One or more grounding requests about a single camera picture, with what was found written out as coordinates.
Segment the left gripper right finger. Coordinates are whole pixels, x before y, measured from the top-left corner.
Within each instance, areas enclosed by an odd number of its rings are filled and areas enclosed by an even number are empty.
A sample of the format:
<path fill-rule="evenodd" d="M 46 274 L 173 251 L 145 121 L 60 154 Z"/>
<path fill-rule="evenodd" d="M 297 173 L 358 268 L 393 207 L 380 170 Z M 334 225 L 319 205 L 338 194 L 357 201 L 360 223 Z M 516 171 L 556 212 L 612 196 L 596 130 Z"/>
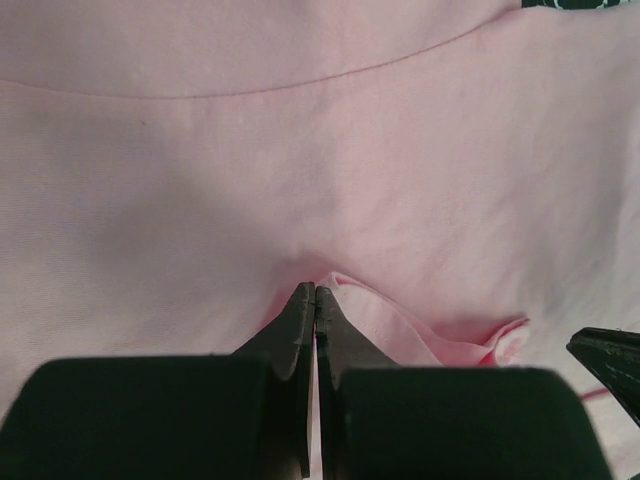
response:
<path fill-rule="evenodd" d="M 327 479 L 608 479 L 578 396 L 535 368 L 404 367 L 316 291 Z"/>

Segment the light pink t shirt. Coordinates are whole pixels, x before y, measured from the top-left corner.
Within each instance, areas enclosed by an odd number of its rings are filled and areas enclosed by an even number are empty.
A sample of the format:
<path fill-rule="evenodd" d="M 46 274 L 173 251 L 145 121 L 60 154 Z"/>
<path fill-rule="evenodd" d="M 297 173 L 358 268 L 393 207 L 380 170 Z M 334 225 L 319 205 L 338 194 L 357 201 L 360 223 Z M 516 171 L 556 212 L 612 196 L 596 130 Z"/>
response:
<path fill-rule="evenodd" d="M 5 1 L 1 405 L 66 356 L 229 352 L 295 286 L 409 365 L 639 326 L 639 5 Z"/>

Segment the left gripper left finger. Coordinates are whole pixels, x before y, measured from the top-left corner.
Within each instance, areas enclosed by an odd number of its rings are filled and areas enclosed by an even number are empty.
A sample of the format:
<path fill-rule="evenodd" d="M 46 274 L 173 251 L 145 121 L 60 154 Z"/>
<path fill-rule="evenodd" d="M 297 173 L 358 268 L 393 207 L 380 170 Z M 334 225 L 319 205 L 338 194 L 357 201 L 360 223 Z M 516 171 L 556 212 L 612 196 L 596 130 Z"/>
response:
<path fill-rule="evenodd" d="M 315 287 L 228 355 L 51 360 L 1 426 L 5 479 L 304 479 Z"/>

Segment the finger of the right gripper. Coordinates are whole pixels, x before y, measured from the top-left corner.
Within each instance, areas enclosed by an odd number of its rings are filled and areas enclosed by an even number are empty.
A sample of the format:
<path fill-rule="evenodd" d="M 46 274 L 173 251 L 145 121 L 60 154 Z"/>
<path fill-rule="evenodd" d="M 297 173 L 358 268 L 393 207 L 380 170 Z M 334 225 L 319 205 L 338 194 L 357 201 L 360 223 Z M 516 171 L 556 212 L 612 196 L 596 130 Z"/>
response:
<path fill-rule="evenodd" d="M 586 327 L 566 349 L 639 425 L 639 334 Z"/>

